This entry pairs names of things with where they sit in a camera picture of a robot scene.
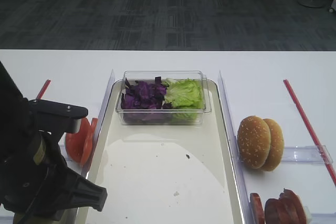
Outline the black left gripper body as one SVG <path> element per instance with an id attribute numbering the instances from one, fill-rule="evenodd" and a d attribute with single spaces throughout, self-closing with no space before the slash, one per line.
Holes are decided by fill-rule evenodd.
<path id="1" fill-rule="evenodd" d="M 107 195 L 67 166 L 49 133 L 1 147 L 1 204 L 8 211 L 29 217 L 79 207 L 102 211 Z"/>

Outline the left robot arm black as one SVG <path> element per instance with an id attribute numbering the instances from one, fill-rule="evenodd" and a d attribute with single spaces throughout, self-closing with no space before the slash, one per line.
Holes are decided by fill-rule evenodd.
<path id="1" fill-rule="evenodd" d="M 103 210 L 107 190 L 69 168 L 58 144 L 87 115 L 81 106 L 25 98 L 1 67 L 1 204 L 21 223 L 72 208 Z"/>

